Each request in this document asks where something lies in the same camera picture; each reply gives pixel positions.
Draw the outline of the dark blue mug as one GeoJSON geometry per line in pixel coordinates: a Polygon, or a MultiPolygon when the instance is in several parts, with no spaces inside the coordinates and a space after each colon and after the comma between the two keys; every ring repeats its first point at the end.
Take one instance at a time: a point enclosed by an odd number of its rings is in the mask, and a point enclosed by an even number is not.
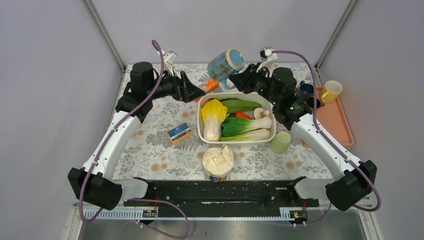
{"type": "Polygon", "coordinates": [[[314,96],[314,89],[315,88],[312,84],[306,83],[302,80],[296,90],[296,96],[299,100],[306,102],[309,98],[314,96]]]}

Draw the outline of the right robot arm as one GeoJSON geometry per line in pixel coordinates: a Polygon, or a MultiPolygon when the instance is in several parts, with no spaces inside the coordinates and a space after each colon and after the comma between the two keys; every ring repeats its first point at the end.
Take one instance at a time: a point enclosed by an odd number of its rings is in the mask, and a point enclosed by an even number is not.
{"type": "Polygon", "coordinates": [[[286,193],[291,205],[299,206],[306,199],[321,199],[346,211],[357,207],[360,200],[375,190],[377,166],[350,153],[314,118],[314,111],[295,95],[297,84],[289,68],[278,67],[270,73],[267,68],[250,64],[229,80],[240,92],[256,92],[271,103],[275,119],[306,142],[332,175],[330,179],[298,181],[286,193]]]}

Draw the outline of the light blue floral mug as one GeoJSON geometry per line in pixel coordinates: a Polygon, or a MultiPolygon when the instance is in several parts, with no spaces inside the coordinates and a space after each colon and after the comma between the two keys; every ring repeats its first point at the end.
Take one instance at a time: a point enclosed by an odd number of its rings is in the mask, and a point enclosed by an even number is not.
{"type": "Polygon", "coordinates": [[[210,78],[220,84],[226,90],[232,90],[234,85],[229,86],[229,76],[239,73],[245,66],[242,54],[235,48],[229,48],[211,60],[207,65],[207,73],[210,78]]]}

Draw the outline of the small brown mug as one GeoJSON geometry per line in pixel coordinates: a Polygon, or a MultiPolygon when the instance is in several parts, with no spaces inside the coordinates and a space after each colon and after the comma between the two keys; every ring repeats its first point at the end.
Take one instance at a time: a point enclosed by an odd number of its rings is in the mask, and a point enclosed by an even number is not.
{"type": "Polygon", "coordinates": [[[308,107],[310,107],[312,110],[314,109],[314,107],[316,107],[317,109],[323,107],[325,104],[321,102],[321,100],[319,98],[314,98],[314,97],[309,97],[306,100],[306,104],[308,107]]]}

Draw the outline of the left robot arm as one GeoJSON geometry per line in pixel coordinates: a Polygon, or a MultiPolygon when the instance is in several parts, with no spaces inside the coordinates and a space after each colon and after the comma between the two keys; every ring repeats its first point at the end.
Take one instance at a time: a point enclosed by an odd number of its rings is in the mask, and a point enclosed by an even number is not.
{"type": "Polygon", "coordinates": [[[117,180],[112,177],[127,143],[153,108],[153,100],[172,97],[190,103],[205,95],[184,71],[158,73],[149,62],[135,63],[128,83],[117,102],[111,124],[98,147],[81,168],[71,168],[67,178],[79,201],[104,210],[113,210],[119,202],[136,198],[148,206],[155,192],[143,180],[117,180]]]}

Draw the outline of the yellow mug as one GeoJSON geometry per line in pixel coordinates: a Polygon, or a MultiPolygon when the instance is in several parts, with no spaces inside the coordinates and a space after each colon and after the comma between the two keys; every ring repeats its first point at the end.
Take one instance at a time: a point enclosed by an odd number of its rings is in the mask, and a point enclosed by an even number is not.
{"type": "Polygon", "coordinates": [[[324,84],[324,87],[321,91],[320,101],[323,104],[330,104],[336,100],[342,91],[343,86],[340,82],[329,80],[324,84]]]}

